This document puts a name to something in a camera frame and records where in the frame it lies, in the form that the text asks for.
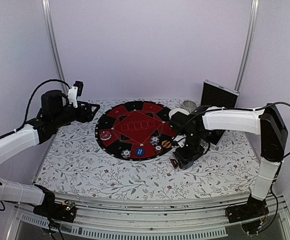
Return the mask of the orange big blind button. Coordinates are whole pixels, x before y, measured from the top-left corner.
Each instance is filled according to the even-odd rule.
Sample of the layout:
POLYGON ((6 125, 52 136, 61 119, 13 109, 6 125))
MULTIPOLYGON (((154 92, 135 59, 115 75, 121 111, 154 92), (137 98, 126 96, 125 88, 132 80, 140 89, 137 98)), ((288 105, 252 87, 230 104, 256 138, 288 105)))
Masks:
POLYGON ((169 149, 172 147, 172 143, 169 140, 164 140, 161 143, 162 148, 169 149))

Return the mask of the red hundred poker chip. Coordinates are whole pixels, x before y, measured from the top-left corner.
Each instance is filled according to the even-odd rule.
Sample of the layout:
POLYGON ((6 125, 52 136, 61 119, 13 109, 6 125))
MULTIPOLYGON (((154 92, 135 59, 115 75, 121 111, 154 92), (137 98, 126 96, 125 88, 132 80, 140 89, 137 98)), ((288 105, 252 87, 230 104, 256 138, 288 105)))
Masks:
POLYGON ((162 148, 162 146, 157 145, 157 146, 155 146, 154 150, 155 150, 156 154, 161 154, 163 151, 163 148, 162 148))

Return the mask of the clear red dealer button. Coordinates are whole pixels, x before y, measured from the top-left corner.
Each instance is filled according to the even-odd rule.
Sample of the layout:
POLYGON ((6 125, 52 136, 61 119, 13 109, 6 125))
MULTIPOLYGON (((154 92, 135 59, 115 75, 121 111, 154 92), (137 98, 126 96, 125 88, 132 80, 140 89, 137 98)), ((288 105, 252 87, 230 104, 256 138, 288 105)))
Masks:
POLYGON ((108 130, 102 130, 99 132, 99 137, 102 141, 107 141, 112 137, 112 134, 108 130))

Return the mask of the blue small blind button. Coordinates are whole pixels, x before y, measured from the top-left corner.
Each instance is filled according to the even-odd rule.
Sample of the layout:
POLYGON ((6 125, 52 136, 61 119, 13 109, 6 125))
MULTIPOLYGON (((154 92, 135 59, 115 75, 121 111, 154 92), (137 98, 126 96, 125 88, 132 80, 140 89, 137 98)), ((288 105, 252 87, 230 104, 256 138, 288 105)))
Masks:
POLYGON ((137 148, 135 151, 134 151, 134 154, 137 156, 137 157, 142 157, 145 155, 145 149, 144 148, 137 148))

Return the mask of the blue ten poker chip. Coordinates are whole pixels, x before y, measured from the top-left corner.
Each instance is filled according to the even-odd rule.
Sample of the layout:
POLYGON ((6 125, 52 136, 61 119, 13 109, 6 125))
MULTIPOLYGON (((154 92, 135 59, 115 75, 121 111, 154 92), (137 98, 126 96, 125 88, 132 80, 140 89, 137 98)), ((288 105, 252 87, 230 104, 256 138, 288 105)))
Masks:
POLYGON ((122 153, 121 153, 121 156, 122 156, 124 159, 128 159, 128 158, 130 158, 130 156, 131 156, 131 150, 129 150, 129 149, 125 149, 125 150, 123 150, 122 153))

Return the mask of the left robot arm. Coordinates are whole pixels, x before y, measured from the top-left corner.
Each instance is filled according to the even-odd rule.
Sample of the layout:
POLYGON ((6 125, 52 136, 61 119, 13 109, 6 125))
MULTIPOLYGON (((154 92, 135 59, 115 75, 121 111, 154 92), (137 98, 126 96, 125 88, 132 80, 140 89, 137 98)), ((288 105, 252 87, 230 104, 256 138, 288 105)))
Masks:
MULTIPOLYGON (((41 108, 35 118, 26 120, 20 129, 0 139, 0 165, 22 151, 40 145, 72 122, 88 123, 100 109, 98 104, 78 101, 80 90, 76 86, 68 94, 50 90, 41 96, 41 108)), ((0 201, 27 203, 39 206, 48 216, 55 217, 59 206, 54 194, 34 185, 21 184, 0 178, 0 201)))

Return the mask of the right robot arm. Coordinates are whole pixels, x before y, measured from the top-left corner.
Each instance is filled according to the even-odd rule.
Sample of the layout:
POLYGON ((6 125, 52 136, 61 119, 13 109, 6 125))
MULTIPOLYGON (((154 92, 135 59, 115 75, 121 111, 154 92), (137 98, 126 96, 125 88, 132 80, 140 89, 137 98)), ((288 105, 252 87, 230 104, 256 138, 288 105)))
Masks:
POLYGON ((224 108, 200 106, 192 113, 181 108, 169 112, 169 127, 185 136, 185 143, 174 152, 178 167, 185 170, 204 153, 204 143, 211 131, 239 131, 261 137, 260 170, 253 190, 252 200, 244 205, 243 214, 254 218, 262 211, 272 183, 276 180, 283 161, 288 130, 274 104, 264 108, 224 108))

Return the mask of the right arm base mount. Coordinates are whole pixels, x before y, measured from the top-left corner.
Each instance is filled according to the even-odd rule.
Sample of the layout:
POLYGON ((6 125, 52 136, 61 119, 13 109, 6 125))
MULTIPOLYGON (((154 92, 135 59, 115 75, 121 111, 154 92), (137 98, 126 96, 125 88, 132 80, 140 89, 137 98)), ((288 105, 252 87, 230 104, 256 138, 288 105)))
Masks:
POLYGON ((279 209, 277 196, 273 192, 271 192, 271 194, 276 201, 276 210, 270 223, 266 222, 269 218, 269 208, 266 200, 257 200, 251 195, 248 197, 246 203, 240 205, 232 204, 225 209, 225 216, 228 218, 229 223, 237 223, 257 218, 255 221, 241 224, 243 232, 249 236, 253 236, 267 230, 274 223, 279 209))

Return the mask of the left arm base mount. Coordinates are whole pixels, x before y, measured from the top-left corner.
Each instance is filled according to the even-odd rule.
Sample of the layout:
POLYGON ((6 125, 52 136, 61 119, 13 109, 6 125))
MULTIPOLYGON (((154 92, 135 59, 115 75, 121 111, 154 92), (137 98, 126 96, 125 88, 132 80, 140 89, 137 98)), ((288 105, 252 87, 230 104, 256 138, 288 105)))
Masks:
POLYGON ((33 213, 52 220, 73 223, 76 217, 76 204, 73 201, 65 200, 62 203, 55 202, 55 195, 50 190, 43 186, 34 185, 44 193, 43 202, 41 205, 36 205, 33 213))

